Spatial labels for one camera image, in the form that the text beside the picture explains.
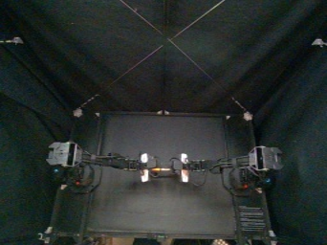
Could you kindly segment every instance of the black fabric enclosure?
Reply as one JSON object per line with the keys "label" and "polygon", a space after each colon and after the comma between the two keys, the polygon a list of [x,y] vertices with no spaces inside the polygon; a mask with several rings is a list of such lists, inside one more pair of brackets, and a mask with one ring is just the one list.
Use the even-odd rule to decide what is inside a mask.
{"label": "black fabric enclosure", "polygon": [[46,146],[77,108],[250,112],[256,144],[282,151],[280,243],[327,244],[325,1],[3,0],[0,13],[0,244],[41,244]]}

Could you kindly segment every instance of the black ceiling fabric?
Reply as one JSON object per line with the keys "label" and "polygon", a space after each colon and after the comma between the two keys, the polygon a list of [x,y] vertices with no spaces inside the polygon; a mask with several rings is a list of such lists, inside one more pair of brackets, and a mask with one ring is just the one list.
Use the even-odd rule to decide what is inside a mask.
{"label": "black ceiling fabric", "polygon": [[305,59],[324,1],[3,1],[72,109],[254,113]]}

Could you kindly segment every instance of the diagonal wire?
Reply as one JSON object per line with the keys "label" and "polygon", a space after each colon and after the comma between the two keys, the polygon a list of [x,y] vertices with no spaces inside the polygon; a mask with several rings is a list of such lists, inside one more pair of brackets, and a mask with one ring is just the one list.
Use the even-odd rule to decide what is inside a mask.
{"label": "diagonal wire", "polygon": [[150,24],[150,22],[137,13],[137,11],[122,1],[118,0],[121,4],[140,17],[140,19],[156,30],[156,32],[162,35],[162,32]]}
{"label": "diagonal wire", "polygon": [[116,80],[113,80],[106,86],[105,86],[105,88],[104,89],[101,89],[100,91],[98,91],[98,93],[93,96],[93,97],[90,97],[78,107],[77,107],[77,109],[81,109],[90,101],[93,101],[94,99],[96,99],[96,97],[98,97],[100,95],[101,95],[101,93],[104,92],[104,90],[114,83],[114,82],[117,82],[161,48],[162,48],[162,46],[164,45],[161,45],[154,51],[152,51],[150,52],[150,54],[145,57],[145,58],[142,58],[128,70],[126,70],[126,72],[121,75],[121,76],[118,76],[118,78],[116,79]]}
{"label": "diagonal wire", "polygon": [[220,1],[205,13],[202,13],[196,20],[174,35],[170,37],[170,40],[174,39],[208,13],[220,5],[225,0]]}
{"label": "diagonal wire", "polygon": [[[189,60],[189,62],[196,66],[196,68],[201,71],[201,73],[206,76],[208,79],[210,79],[222,89],[222,91],[228,94],[228,91],[224,89],[221,84],[209,76],[209,74],[204,71],[204,69],[198,66],[198,64],[192,60],[192,58],[188,56],[188,54],[180,49],[180,47],[172,42],[170,39],[168,39],[168,42],[173,45],[173,47],[180,51],[180,53],[185,56],[185,58]],[[246,108],[241,105],[241,103],[234,99],[234,97],[230,96],[232,101],[238,105],[238,107],[246,112]]]}

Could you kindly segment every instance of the black fabric wall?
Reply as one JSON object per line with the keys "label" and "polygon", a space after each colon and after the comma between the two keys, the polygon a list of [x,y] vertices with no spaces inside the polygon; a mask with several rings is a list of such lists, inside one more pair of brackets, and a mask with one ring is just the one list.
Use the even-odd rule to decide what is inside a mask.
{"label": "black fabric wall", "polygon": [[66,141],[68,106],[27,50],[0,46],[0,244],[39,244],[54,187],[46,146]]}
{"label": "black fabric wall", "polygon": [[288,68],[282,86],[256,114],[261,145],[282,150],[268,199],[282,244],[327,244],[327,50]]}

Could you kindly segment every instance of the cable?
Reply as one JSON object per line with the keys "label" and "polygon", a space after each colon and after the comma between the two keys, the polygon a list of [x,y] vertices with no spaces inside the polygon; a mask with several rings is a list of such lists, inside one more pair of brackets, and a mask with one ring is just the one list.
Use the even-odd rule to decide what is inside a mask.
{"label": "cable", "polygon": [[193,184],[193,186],[196,186],[196,187],[204,186],[204,184],[206,182],[206,175],[208,175],[208,170],[204,171],[204,180],[202,180],[202,183],[201,184],[197,184],[194,182],[190,182]]}
{"label": "cable", "polygon": [[236,197],[249,197],[249,195],[240,195],[240,194],[236,194],[236,193],[232,191],[232,189],[226,187],[225,182],[224,182],[222,172],[221,172],[221,182],[222,182],[222,188],[229,192],[230,195],[233,195],[233,196],[236,196]]}

